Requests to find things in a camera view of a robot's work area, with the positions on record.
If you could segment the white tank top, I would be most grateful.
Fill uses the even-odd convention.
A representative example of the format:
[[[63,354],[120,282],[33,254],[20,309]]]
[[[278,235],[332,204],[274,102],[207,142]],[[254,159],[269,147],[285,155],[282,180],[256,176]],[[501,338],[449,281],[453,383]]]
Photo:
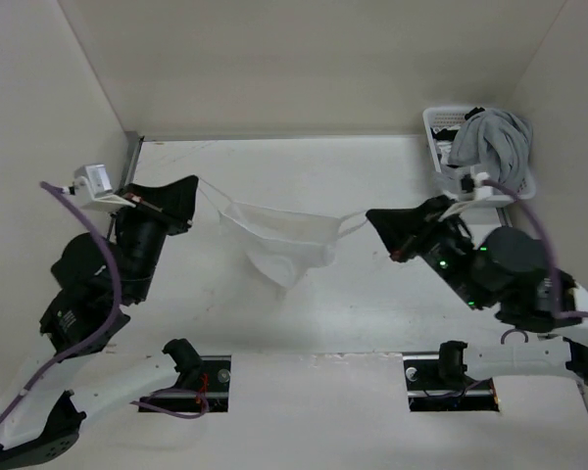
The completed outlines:
[[[363,211],[331,216],[242,203],[202,178],[199,191],[208,197],[208,190],[227,201],[225,208],[212,204],[220,233],[261,274],[284,289],[293,288],[308,270],[333,264],[338,242],[368,223]]]

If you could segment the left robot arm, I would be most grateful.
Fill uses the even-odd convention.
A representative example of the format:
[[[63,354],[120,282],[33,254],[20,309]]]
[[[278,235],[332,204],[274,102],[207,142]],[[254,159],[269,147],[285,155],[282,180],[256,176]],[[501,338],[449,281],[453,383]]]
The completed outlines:
[[[149,408],[153,396],[197,385],[203,361],[184,338],[99,386],[78,389],[73,381],[128,324],[125,309],[146,300],[166,240],[191,227],[198,186],[195,175],[160,187],[113,190],[86,175],[67,187],[47,186],[84,221],[84,232],[53,264],[60,289],[40,319],[38,346],[0,397],[0,469],[50,462],[110,411]],[[113,214],[113,239],[85,220],[87,210]]]

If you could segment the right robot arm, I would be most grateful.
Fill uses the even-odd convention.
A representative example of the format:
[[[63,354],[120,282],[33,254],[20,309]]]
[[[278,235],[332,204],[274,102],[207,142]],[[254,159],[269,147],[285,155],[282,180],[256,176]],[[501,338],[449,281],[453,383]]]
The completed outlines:
[[[588,292],[568,273],[548,267],[541,241],[510,226],[480,244],[445,196],[412,209],[371,209],[366,218],[390,258],[422,259],[472,310],[495,307],[495,317],[540,343],[481,348],[463,341],[440,345],[435,376],[464,389],[503,376],[560,376],[588,387]]]

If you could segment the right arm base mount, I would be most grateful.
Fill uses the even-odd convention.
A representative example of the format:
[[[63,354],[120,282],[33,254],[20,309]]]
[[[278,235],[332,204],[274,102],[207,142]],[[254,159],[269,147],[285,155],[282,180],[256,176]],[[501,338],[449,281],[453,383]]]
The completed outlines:
[[[436,353],[405,354],[403,367],[411,412],[500,411],[491,379],[445,379]]]

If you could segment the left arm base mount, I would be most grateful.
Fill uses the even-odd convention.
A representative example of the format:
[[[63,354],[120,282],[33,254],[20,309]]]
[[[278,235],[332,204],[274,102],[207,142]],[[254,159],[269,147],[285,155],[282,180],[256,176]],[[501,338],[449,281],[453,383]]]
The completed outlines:
[[[231,356],[206,355],[202,357],[200,374],[184,388],[174,385],[173,391],[151,393],[135,404],[138,411],[177,413],[194,417],[211,413],[227,413],[231,384]]]

